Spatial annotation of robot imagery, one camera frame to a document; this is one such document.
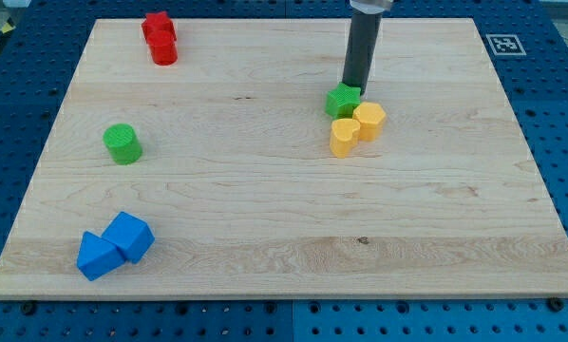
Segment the silver rod mount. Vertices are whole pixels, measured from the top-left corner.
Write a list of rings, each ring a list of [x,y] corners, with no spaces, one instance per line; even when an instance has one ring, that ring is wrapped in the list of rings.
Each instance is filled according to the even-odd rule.
[[[390,11],[394,0],[350,0],[350,6],[365,14],[378,14]]]

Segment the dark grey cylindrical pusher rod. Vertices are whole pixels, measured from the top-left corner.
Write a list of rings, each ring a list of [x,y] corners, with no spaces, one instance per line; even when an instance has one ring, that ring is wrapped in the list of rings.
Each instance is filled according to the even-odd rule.
[[[382,12],[364,13],[355,9],[350,19],[342,83],[358,87],[361,95],[366,92],[382,17]]]

